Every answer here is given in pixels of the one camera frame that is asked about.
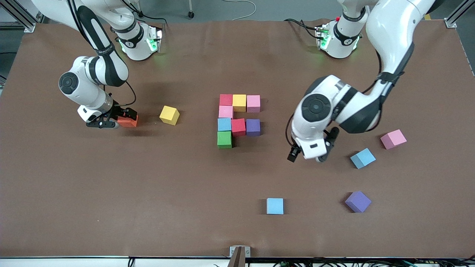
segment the brown table surface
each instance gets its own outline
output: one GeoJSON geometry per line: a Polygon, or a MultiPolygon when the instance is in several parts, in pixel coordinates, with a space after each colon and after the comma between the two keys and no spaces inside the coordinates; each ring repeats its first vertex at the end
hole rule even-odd
{"type": "Polygon", "coordinates": [[[125,59],[139,126],[97,130],[57,87],[93,50],[63,25],[24,36],[0,98],[0,255],[220,256],[236,244],[259,257],[473,254],[474,77],[454,29],[420,23],[380,126],[342,132],[324,164],[287,161],[285,124],[318,77],[372,82],[367,38],[342,60],[287,22],[170,24],[164,38],[160,54],[125,59]],[[222,93],[261,95],[262,112],[236,117],[260,118],[262,136],[217,149],[222,93]],[[179,109],[176,126],[159,120],[164,105],[179,109]],[[385,150],[379,137],[396,129],[408,142],[385,150]],[[357,170],[349,156],[365,148],[377,160],[357,170]],[[343,201],[360,190],[373,202],[351,213],[343,201]],[[270,197],[285,215],[265,214],[270,197]]]}

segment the floor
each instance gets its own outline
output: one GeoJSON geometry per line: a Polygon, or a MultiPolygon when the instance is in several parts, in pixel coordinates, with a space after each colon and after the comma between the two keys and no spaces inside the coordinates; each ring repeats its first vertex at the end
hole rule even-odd
{"type": "MultiPolygon", "coordinates": [[[[211,20],[231,20],[250,14],[254,6],[249,2],[226,2],[223,0],[192,0],[195,17],[188,18],[186,0],[141,0],[142,10],[149,17],[166,18],[169,23],[197,23],[211,20]]],[[[253,0],[256,12],[246,19],[285,20],[288,18],[315,20],[333,19],[341,14],[341,6],[332,0],[253,0]]],[[[452,12],[462,0],[446,0],[432,12],[432,19],[443,19],[452,12]]],[[[475,64],[475,8],[470,9],[457,21],[457,31],[464,45],[469,62],[475,64]]],[[[23,31],[0,30],[0,53],[16,52],[21,43],[23,31]]],[[[0,54],[0,75],[8,78],[15,54],[0,54]]]]}

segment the block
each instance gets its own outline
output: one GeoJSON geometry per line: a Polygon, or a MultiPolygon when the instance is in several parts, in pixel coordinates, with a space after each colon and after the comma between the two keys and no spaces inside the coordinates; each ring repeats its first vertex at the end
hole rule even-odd
{"type": "Polygon", "coordinates": [[[220,94],[219,95],[219,105],[233,105],[233,95],[232,94],[220,94]]]}
{"type": "Polygon", "coordinates": [[[233,110],[246,112],[246,95],[233,95],[233,110]]]}
{"type": "Polygon", "coordinates": [[[248,95],[247,96],[247,112],[257,113],[261,111],[261,96],[248,95]]]}
{"type": "Polygon", "coordinates": [[[218,119],[218,132],[231,131],[231,118],[218,119]]]}
{"type": "Polygon", "coordinates": [[[371,200],[361,191],[357,191],[353,192],[345,203],[354,212],[364,212],[371,204],[371,200]]]}
{"type": "Polygon", "coordinates": [[[219,106],[219,118],[233,118],[233,107],[229,105],[219,106]]]}
{"type": "Polygon", "coordinates": [[[160,119],[166,124],[176,125],[179,116],[180,113],[176,108],[166,105],[161,111],[160,119]]]}
{"type": "Polygon", "coordinates": [[[355,164],[356,168],[361,169],[364,166],[370,164],[371,162],[375,161],[376,158],[371,154],[369,149],[364,149],[354,156],[351,157],[351,161],[355,164]]]}
{"type": "Polygon", "coordinates": [[[261,120],[247,119],[246,120],[246,135],[260,136],[261,135],[261,120]]]}
{"type": "Polygon", "coordinates": [[[284,199],[267,199],[267,214],[283,214],[284,199]]]}
{"type": "Polygon", "coordinates": [[[386,149],[391,149],[395,146],[407,142],[407,140],[402,134],[401,130],[395,130],[381,137],[381,142],[383,142],[383,145],[386,149]]]}
{"type": "Polygon", "coordinates": [[[244,119],[231,120],[231,132],[234,137],[246,135],[246,121],[244,119]]]}
{"type": "Polygon", "coordinates": [[[232,148],[231,132],[218,132],[218,148],[232,148]]]}
{"type": "Polygon", "coordinates": [[[137,127],[137,121],[139,120],[139,116],[137,115],[137,120],[133,120],[131,118],[123,118],[118,117],[117,123],[122,127],[137,127]]]}

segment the cable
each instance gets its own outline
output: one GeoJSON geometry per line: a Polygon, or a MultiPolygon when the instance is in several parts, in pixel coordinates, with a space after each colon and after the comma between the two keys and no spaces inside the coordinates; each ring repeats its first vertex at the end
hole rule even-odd
{"type": "MultiPolygon", "coordinates": [[[[378,70],[378,74],[381,73],[381,56],[380,54],[378,53],[378,51],[376,51],[376,55],[378,56],[378,62],[379,62],[379,65],[380,65],[380,68],[378,70]]],[[[365,94],[367,93],[368,91],[371,90],[371,88],[373,88],[373,86],[376,84],[376,80],[374,80],[374,82],[370,85],[370,87],[368,87],[366,90],[364,90],[362,93],[365,94]]]]}
{"type": "Polygon", "coordinates": [[[249,1],[249,0],[223,0],[223,1],[225,1],[225,2],[248,2],[248,3],[251,3],[251,4],[254,5],[254,11],[251,14],[245,15],[245,16],[242,16],[242,17],[239,17],[239,18],[235,18],[235,19],[232,19],[232,20],[238,20],[238,19],[244,19],[244,18],[250,17],[250,16],[254,15],[254,13],[257,10],[256,4],[252,1],[249,1]]]}
{"type": "Polygon", "coordinates": [[[289,143],[289,145],[294,148],[294,149],[297,149],[299,151],[302,151],[302,149],[300,149],[300,147],[298,146],[295,146],[294,144],[292,144],[289,140],[289,136],[287,134],[288,130],[289,130],[289,125],[290,125],[290,122],[292,121],[292,118],[294,117],[294,114],[292,113],[292,115],[290,115],[290,118],[289,118],[289,121],[287,122],[287,126],[285,127],[285,139],[287,140],[287,143],[289,143]]]}
{"type": "Polygon", "coordinates": [[[295,19],[286,19],[286,20],[284,20],[284,21],[290,21],[290,22],[296,23],[298,26],[304,28],[304,29],[307,31],[307,33],[308,33],[310,36],[312,36],[313,38],[319,39],[319,40],[323,40],[323,37],[313,35],[313,34],[309,31],[310,29],[311,29],[311,30],[315,30],[315,27],[320,27],[321,25],[318,25],[318,26],[315,26],[314,28],[312,28],[312,27],[310,27],[310,26],[305,25],[303,19],[301,19],[300,22],[298,22],[298,21],[295,20],[295,19]]]}
{"type": "Polygon", "coordinates": [[[164,19],[164,18],[153,18],[153,17],[149,17],[149,16],[146,16],[142,11],[139,11],[132,3],[128,4],[127,2],[125,2],[125,0],[122,0],[122,2],[132,10],[132,12],[134,13],[137,13],[139,14],[140,16],[143,16],[143,17],[146,17],[146,18],[149,18],[149,19],[161,19],[161,20],[164,20],[165,21],[165,24],[168,24],[167,23],[167,20],[164,19]]]}
{"type": "Polygon", "coordinates": [[[137,100],[137,95],[135,94],[135,91],[133,90],[132,86],[130,86],[129,82],[128,81],[125,81],[125,83],[130,87],[130,90],[132,91],[133,93],[133,101],[128,103],[128,104],[122,104],[122,105],[115,105],[115,106],[128,106],[128,105],[132,105],[133,103],[135,103],[135,101],[137,100]]]}

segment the red cube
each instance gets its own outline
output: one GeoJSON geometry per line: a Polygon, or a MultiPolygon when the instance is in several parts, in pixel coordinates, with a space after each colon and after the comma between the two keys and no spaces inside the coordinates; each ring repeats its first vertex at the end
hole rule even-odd
{"type": "Polygon", "coordinates": [[[246,121],[244,119],[231,120],[231,132],[234,137],[246,135],[246,121]]]}
{"type": "Polygon", "coordinates": [[[233,95],[220,94],[219,105],[233,105],[233,95]]]}
{"type": "Polygon", "coordinates": [[[139,116],[137,115],[137,120],[133,120],[131,118],[124,118],[118,117],[117,123],[122,127],[137,127],[137,121],[139,120],[139,116]]]}

